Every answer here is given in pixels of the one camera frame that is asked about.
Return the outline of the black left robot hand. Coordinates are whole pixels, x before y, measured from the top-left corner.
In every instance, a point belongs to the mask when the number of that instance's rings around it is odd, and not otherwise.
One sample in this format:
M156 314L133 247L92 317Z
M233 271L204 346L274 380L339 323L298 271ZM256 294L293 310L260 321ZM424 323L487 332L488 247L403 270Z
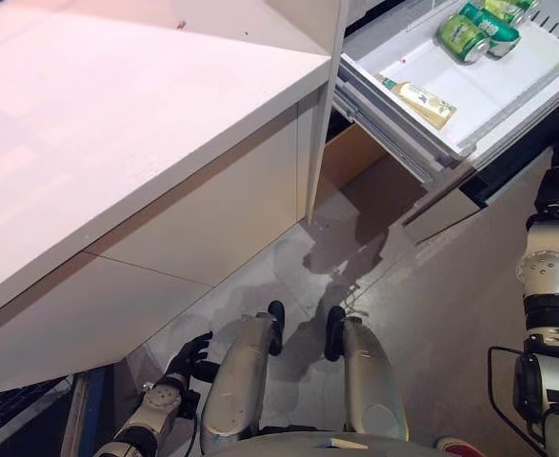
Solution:
M208 331L185 343L171 358L165 374L180 374L185 378L194 377L196 380L212 383L220 368L218 363L208 360L207 349L212 337L213 332Z

